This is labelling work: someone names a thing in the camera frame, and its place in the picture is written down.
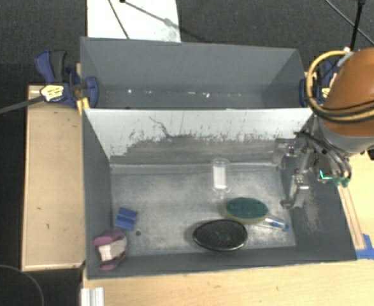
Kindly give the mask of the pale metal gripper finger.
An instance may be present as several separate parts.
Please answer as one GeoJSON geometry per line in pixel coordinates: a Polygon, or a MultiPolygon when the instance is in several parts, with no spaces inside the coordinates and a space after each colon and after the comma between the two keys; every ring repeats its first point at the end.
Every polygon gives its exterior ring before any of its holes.
{"type": "Polygon", "coordinates": [[[301,184],[296,187],[296,191],[294,193],[294,208],[302,208],[304,205],[305,200],[310,195],[310,186],[308,184],[301,184]]]}
{"type": "Polygon", "coordinates": [[[288,177],[282,177],[282,186],[284,197],[280,200],[283,208],[302,208],[303,198],[300,196],[300,190],[303,187],[303,175],[294,174],[288,177]]]}

